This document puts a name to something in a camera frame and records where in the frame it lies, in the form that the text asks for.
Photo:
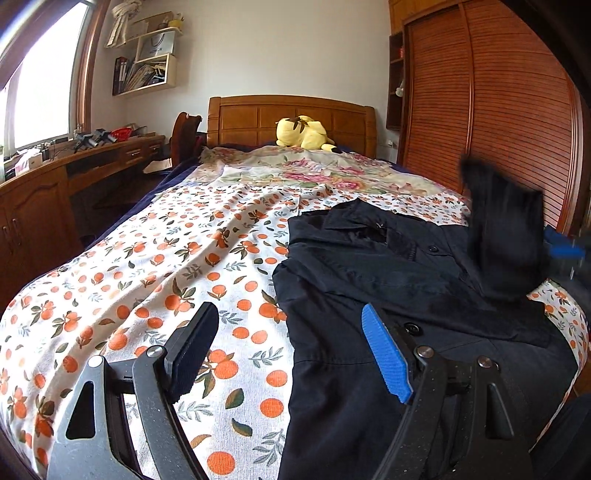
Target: metal pivot screw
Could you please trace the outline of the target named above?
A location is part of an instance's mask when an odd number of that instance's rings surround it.
[[[88,359],[88,366],[91,368],[96,368],[102,362],[103,362],[103,358],[100,355],[93,355]]]
[[[421,345],[417,347],[417,353],[422,358],[431,358],[435,352],[430,346]]]
[[[482,368],[492,368],[495,363],[487,356],[481,355],[478,357],[478,365]]]
[[[161,346],[159,346],[159,345],[151,346],[146,351],[146,355],[148,355],[150,358],[154,358],[156,356],[162,355],[162,352],[163,351],[164,351],[164,349]]]

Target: bed sheet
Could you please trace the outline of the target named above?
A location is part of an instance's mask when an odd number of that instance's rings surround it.
[[[463,222],[463,199],[422,177],[391,183],[387,165],[382,172],[364,157],[265,148],[206,150],[185,180],[11,302],[0,323],[0,424],[41,477],[85,362],[162,344],[211,301],[219,332],[175,409],[210,478],[276,478],[293,349],[271,276],[288,251],[287,219],[361,198],[440,225]],[[423,195],[372,193],[382,186]],[[549,281],[531,298],[546,304],[580,371],[588,337],[579,307]],[[133,397],[126,409],[142,471],[158,478]]]

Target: drawer handle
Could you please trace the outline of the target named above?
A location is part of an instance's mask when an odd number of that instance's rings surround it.
[[[125,165],[131,165],[132,163],[136,163],[136,162],[137,162],[137,158],[131,158],[127,162],[125,162]]]

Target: tissue box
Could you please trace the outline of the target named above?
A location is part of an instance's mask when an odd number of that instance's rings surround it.
[[[43,155],[38,148],[32,148],[23,153],[20,160],[14,165],[14,173],[18,177],[29,170],[40,167],[43,163]]]

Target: cable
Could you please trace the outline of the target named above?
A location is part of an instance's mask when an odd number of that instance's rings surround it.
[[[61,150],[58,150],[57,152],[56,152],[56,149],[54,148],[53,149],[53,155],[51,156],[51,160],[50,161],[54,161],[56,159],[56,155],[57,154],[60,154],[61,152],[63,152],[64,150],[67,150],[68,148],[70,148],[70,146],[64,147]]]

